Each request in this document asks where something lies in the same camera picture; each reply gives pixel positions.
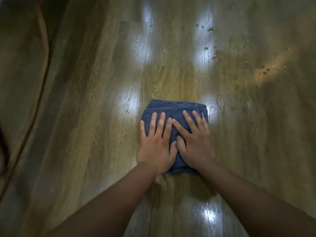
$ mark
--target person's left arm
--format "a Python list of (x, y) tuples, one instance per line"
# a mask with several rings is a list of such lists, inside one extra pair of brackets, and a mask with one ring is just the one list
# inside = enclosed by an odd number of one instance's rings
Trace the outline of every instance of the person's left arm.
[(141, 121), (141, 146), (136, 167), (53, 229), (47, 237), (124, 235), (141, 197), (158, 175), (168, 171), (178, 152), (176, 142), (169, 151), (171, 118), (167, 120), (165, 131), (165, 114), (161, 113), (157, 129), (156, 119), (157, 113), (153, 113), (148, 137)]

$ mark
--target blue towel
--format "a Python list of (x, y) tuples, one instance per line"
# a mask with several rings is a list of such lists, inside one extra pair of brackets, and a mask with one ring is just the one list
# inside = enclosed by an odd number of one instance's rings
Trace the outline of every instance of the blue towel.
[[(158, 114), (156, 126), (158, 125), (160, 113), (165, 112), (166, 121), (165, 121), (164, 128), (166, 127), (167, 119), (171, 117), (172, 119), (176, 119), (189, 133), (192, 133), (182, 115), (182, 111), (184, 110), (188, 112), (188, 114), (191, 116), (194, 122), (195, 122), (195, 118), (192, 115), (192, 111), (196, 111), (200, 115), (201, 118), (205, 117), (205, 120), (208, 122), (206, 105), (202, 105), (202, 104), (194, 103), (194, 102), (167, 101), (167, 100), (152, 99), (150, 103), (148, 104), (148, 106), (146, 107), (146, 109), (144, 110), (144, 113), (142, 115), (142, 120), (145, 122), (146, 135), (148, 136), (150, 119), (153, 112), (156, 112)], [(180, 133), (176, 130), (174, 126), (172, 126), (169, 147), (177, 139), (178, 135), (180, 135)], [(174, 162), (173, 166), (169, 169), (169, 171), (167, 171), (166, 173), (175, 174), (175, 173), (181, 173), (181, 172), (194, 174), (194, 175), (199, 174), (197, 170), (189, 167), (183, 161), (180, 153), (178, 152), (176, 161)]]

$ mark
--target hand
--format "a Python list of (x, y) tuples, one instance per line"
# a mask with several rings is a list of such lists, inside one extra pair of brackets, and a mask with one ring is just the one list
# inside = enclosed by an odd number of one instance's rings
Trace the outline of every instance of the hand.
[(169, 141), (172, 128), (172, 119), (167, 120), (167, 125), (163, 133), (166, 114), (161, 112), (159, 123), (156, 130), (157, 113), (151, 116), (148, 137), (145, 134), (145, 123), (140, 123), (141, 145), (137, 155), (137, 164), (146, 162), (151, 165), (156, 175), (161, 175), (168, 171), (174, 164), (178, 149), (176, 141), (174, 141), (169, 151)]
[(192, 131), (192, 134), (187, 132), (178, 121), (172, 120), (173, 125), (185, 139), (186, 144), (181, 136), (177, 136), (177, 148), (185, 161), (190, 167), (199, 170), (208, 159), (214, 159), (215, 153), (209, 127), (205, 118), (200, 118), (196, 111), (192, 112), (195, 121), (191, 119), (186, 111), (183, 111), (183, 116)]

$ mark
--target towel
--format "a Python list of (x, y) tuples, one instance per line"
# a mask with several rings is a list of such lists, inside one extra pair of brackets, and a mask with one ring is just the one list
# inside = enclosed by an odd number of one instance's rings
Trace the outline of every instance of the towel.
[[(167, 124), (167, 119), (171, 117), (172, 119), (176, 119), (189, 133), (192, 133), (188, 124), (186, 123), (184, 116), (182, 115), (182, 111), (186, 110), (192, 120), (195, 122), (195, 118), (192, 115), (192, 111), (196, 111), (200, 117), (204, 117), (205, 120), (208, 122), (208, 115), (207, 115), (207, 108), (206, 105), (194, 103), (194, 102), (184, 102), (184, 101), (167, 101), (167, 100), (157, 100), (152, 99), (146, 109), (143, 112), (142, 120), (145, 122), (145, 132), (148, 136), (149, 132), (149, 125), (150, 125), (150, 119), (153, 112), (156, 112), (157, 115), (157, 121), (156, 121), (156, 127), (158, 125), (158, 121), (160, 118), (160, 113), (165, 112), (166, 113), (166, 121), (164, 125), (164, 129)], [(176, 130), (174, 126), (172, 126), (171, 136), (170, 136), (170, 142), (169, 147), (171, 144), (177, 139), (177, 136), (180, 135), (180, 133)], [(176, 174), (176, 173), (189, 173), (193, 175), (199, 175), (198, 171), (189, 167), (182, 159), (180, 153), (177, 153), (176, 160), (172, 167), (166, 172), (166, 174)]]

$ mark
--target person's left hand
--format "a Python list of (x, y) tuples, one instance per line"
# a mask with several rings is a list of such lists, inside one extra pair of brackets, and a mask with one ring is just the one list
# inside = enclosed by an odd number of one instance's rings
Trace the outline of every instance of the person's left hand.
[(145, 134), (145, 123), (140, 123), (141, 145), (137, 155), (137, 164), (146, 162), (152, 166), (156, 175), (161, 175), (168, 171), (176, 159), (178, 149), (174, 141), (169, 151), (169, 141), (172, 128), (172, 119), (167, 120), (165, 131), (163, 131), (166, 114), (160, 114), (159, 123), (156, 129), (157, 113), (151, 116), (148, 136)]

